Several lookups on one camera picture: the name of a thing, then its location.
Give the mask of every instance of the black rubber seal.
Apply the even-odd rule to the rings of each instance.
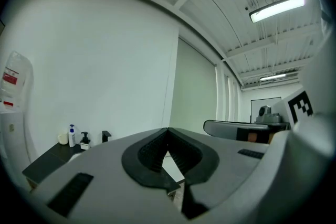
[[[182,213],[194,218],[208,209],[194,202],[190,186],[208,181],[219,164],[219,156],[211,147],[183,134],[183,129],[161,129],[128,147],[121,157],[126,173],[145,187],[169,191],[173,186],[162,172],[162,162],[170,152],[185,177]]]

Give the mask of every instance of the countertop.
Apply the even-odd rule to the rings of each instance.
[[[22,173],[31,182],[38,185],[53,171],[66,164],[73,155],[83,151],[85,150],[81,150],[78,144],[74,147],[69,147],[68,144],[61,145],[57,143],[24,169]]]

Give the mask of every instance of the black strip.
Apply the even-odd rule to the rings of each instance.
[[[278,96],[278,97],[271,97],[271,98],[253,99],[253,100],[251,100],[251,101],[268,100],[268,99],[275,99],[275,98],[280,98],[280,99],[281,99],[281,97]]]
[[[249,132],[250,132],[249,129],[238,128],[236,140],[237,141],[247,141]]]
[[[256,159],[261,159],[264,156],[264,153],[261,152],[257,152],[257,151],[250,151],[250,150],[246,150],[246,149],[242,149],[240,151],[238,151],[239,154],[245,155],[245,156],[249,156],[252,158],[256,158]]]
[[[256,143],[267,144],[269,140],[269,133],[267,132],[257,132]]]
[[[208,211],[208,208],[206,208],[204,205],[197,203],[195,201],[193,194],[190,190],[190,186],[188,184],[185,184],[181,212],[188,219],[193,219],[207,211]]]
[[[67,217],[92,179],[91,175],[78,173],[48,204],[48,207]]]

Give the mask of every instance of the ceiling light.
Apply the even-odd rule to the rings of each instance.
[[[275,75],[275,76],[261,78],[260,81],[270,80],[270,79],[284,78],[285,76],[286,76],[286,74],[280,74],[280,75]]]
[[[270,16],[286,12],[293,8],[302,7],[305,5],[305,0],[280,0],[265,7],[259,8],[249,15],[253,23],[266,19]]]

